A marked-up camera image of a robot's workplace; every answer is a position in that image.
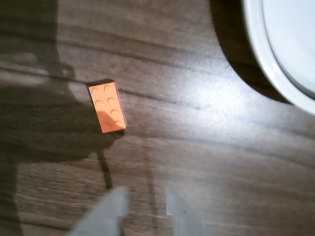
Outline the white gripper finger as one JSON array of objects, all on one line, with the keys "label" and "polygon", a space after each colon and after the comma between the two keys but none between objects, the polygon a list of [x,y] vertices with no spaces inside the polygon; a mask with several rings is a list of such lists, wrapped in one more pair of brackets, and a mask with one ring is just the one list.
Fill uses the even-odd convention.
[{"label": "white gripper finger", "polygon": [[210,236],[200,218],[177,190],[166,187],[165,197],[166,214],[171,217],[174,236]]},{"label": "white gripper finger", "polygon": [[129,189],[116,187],[67,233],[68,236],[121,236],[122,223],[127,215]]}]

